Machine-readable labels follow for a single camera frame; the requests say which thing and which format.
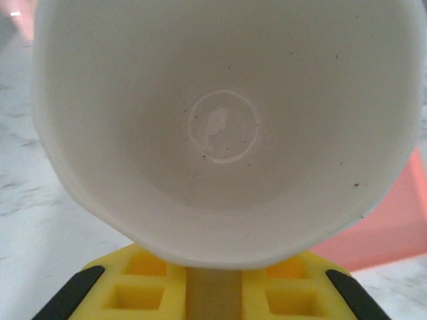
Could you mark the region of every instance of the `pink container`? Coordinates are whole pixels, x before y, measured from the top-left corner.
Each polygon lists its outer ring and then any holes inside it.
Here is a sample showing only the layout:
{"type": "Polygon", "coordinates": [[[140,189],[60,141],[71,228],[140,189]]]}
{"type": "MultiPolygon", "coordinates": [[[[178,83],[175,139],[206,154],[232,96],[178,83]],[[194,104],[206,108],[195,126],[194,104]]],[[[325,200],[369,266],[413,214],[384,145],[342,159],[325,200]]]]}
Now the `pink container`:
{"type": "Polygon", "coordinates": [[[312,251],[350,271],[427,253],[427,183],[419,150],[367,218],[312,251]]]}

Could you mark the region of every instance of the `black rubber edge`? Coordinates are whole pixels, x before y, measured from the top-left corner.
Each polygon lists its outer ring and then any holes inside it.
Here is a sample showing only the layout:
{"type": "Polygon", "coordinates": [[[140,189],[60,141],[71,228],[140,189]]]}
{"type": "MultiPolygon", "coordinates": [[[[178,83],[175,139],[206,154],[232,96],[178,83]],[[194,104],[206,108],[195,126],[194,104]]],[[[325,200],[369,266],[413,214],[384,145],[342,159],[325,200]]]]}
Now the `black rubber edge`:
{"type": "Polygon", "coordinates": [[[357,280],[337,270],[326,275],[358,320],[391,320],[357,280]]]}
{"type": "Polygon", "coordinates": [[[36,314],[33,320],[67,320],[103,274],[101,265],[76,273],[36,314]]]}

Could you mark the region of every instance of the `marble countertop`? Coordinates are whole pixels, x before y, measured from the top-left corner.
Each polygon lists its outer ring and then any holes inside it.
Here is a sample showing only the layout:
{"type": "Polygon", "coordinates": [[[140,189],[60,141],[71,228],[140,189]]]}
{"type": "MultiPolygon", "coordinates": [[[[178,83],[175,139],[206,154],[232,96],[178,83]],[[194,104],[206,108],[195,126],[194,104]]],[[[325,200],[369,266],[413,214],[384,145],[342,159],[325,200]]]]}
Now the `marble countertop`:
{"type": "MultiPolygon", "coordinates": [[[[0,320],[23,320],[86,263],[131,241],[88,214],[62,188],[31,122],[31,44],[13,29],[2,35],[0,320]]],[[[425,155],[426,141],[423,134],[425,155]]],[[[427,256],[354,275],[392,319],[427,319],[427,256]]]]}

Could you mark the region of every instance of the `square compartment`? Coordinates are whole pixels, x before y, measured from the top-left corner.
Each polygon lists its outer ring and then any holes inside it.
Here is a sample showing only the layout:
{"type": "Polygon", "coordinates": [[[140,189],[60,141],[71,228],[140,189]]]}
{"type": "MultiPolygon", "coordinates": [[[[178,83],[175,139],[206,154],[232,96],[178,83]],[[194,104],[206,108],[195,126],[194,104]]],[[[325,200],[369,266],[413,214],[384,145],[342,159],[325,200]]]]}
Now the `square compartment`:
{"type": "Polygon", "coordinates": [[[274,315],[321,317],[324,315],[316,294],[309,291],[266,289],[270,312],[274,315]]]}
{"type": "Polygon", "coordinates": [[[131,258],[125,269],[127,275],[166,276],[166,262],[148,252],[138,253],[131,258]]]}
{"type": "Polygon", "coordinates": [[[164,291],[163,287],[116,285],[105,307],[107,309],[158,310],[164,291]]]}
{"type": "Polygon", "coordinates": [[[287,279],[303,279],[308,277],[304,260],[298,256],[268,267],[266,269],[266,275],[270,278],[287,279]]]}

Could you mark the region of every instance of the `white cup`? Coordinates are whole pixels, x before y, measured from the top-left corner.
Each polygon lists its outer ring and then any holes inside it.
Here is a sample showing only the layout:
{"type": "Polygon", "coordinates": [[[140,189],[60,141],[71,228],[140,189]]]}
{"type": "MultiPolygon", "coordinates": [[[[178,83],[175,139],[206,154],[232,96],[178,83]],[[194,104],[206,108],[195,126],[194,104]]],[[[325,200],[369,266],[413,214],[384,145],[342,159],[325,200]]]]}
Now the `white cup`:
{"type": "Polygon", "coordinates": [[[263,267],[392,185],[424,19],[415,0],[42,0],[36,128],[73,198],[152,253],[263,267]]]}

